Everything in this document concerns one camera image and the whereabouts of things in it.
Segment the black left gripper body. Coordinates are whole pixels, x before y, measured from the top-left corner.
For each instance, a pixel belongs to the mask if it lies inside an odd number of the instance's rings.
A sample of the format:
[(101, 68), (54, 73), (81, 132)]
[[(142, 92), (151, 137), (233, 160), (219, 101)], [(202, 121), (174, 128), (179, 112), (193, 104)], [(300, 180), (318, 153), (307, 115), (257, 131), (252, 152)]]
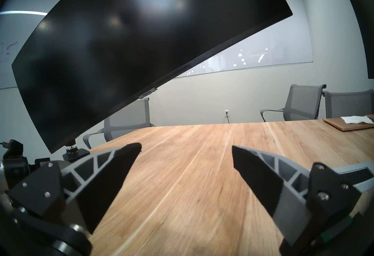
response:
[(3, 190), (12, 189), (29, 174), (29, 163), (25, 156), (3, 159)]

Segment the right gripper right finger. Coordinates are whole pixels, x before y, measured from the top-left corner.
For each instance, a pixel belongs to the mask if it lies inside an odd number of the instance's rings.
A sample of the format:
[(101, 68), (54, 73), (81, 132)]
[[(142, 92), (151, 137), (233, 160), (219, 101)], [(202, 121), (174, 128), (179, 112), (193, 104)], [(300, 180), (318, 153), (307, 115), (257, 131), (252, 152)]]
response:
[(322, 162), (309, 170), (280, 155), (232, 146), (233, 166), (283, 235), (287, 247), (307, 247), (349, 216), (360, 183)]

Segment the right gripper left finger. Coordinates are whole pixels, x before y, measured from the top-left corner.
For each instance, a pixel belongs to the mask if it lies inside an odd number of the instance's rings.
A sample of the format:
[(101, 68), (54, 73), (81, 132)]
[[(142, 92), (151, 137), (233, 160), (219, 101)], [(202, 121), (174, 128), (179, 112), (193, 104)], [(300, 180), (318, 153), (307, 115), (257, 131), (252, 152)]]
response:
[(87, 155), (63, 169), (59, 161), (46, 163), (11, 188), (9, 197), (31, 216), (77, 224), (93, 234), (141, 150), (141, 143), (130, 143)]

